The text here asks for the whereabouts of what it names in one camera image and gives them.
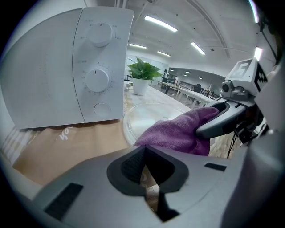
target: ceiling light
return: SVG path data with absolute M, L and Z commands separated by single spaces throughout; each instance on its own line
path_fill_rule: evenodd
M 157 53 L 162 54 L 162 55 L 166 55 L 166 56 L 170 57 L 170 55 L 167 55 L 166 53 L 163 53 L 163 52 L 157 51 Z
M 160 21 L 160 20 L 157 20 L 157 19 L 155 19 L 155 18 L 152 18 L 152 17 L 150 17 L 150 16 L 146 16 L 144 19 L 145 19 L 145 20 L 148 20 L 148 21 L 151 21 L 151 22 L 154 22 L 154 23 L 156 23 L 156 24 L 158 24 L 158 25 L 161 25 L 161 26 L 163 26 L 163 27 L 165 27 L 165 28 L 167 28 L 167 29 L 169 29 L 169 30 L 171 30 L 171 31 L 173 31 L 173 32 L 176 32 L 176 31 L 177 31 L 177 29 L 173 28 L 173 27 L 170 26 L 169 24 L 166 24 L 166 23 L 164 23 L 164 22 L 162 22 L 162 21 Z
M 254 57 L 257 59 L 257 61 L 260 60 L 261 54 L 262 54 L 262 48 L 256 47 Z
M 142 48 L 142 49 L 146 49 L 146 48 L 147 48 L 147 47 L 144 47 L 144 46 L 134 45 L 134 44 L 129 44 L 129 46 L 137 47 L 137 48 Z
M 192 46 L 193 46 L 194 48 L 196 48 L 202 55 L 205 54 L 205 53 L 201 50 L 201 48 L 198 47 L 197 44 L 195 44 L 194 42 L 192 42 L 191 44 L 192 44 Z
M 256 5 L 254 4 L 254 2 L 252 0 L 249 0 L 249 3 L 250 3 L 250 6 L 251 6 L 251 9 L 253 11 L 254 22 L 258 23 L 259 18 L 258 18 L 258 13 L 257 13 L 257 7 L 256 7 Z

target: white flower pot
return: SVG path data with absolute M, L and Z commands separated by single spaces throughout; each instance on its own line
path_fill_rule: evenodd
M 134 94 L 145 95 L 149 82 L 149 80 L 133 78 Z

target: black rectangular slot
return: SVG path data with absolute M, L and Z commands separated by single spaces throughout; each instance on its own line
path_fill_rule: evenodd
M 204 165 L 205 167 L 208 167 L 210 169 L 215 169 L 215 170 L 219 170 L 219 171 L 225 171 L 226 170 L 226 166 L 222 166 L 222 165 L 218 165 L 218 164 L 214 164 L 214 163 L 207 163 L 206 165 Z
M 57 220 L 61 220 L 71 207 L 83 186 L 70 183 L 45 209 L 45 212 Z

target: potted plant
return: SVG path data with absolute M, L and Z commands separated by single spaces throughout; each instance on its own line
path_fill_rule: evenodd
M 158 72 L 160 70 L 159 68 L 147 62 L 143 62 L 138 57 L 137 60 L 137 63 L 132 60 L 134 64 L 128 66 L 130 68 L 128 71 L 131 72 L 131 76 L 133 77 L 134 93 L 137 95 L 145 95 L 149 81 L 162 74 Z

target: cable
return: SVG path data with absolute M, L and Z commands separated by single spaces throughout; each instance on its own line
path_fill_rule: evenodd
M 230 152 L 231 152 L 231 150 L 232 150 L 232 148 L 233 148 L 235 142 L 236 142 L 236 135 L 234 134 L 234 136 L 232 137 L 232 141 L 231 141 L 231 144 L 230 144 L 230 148 L 229 148 L 229 150 L 228 150 L 227 158 L 229 157 Z

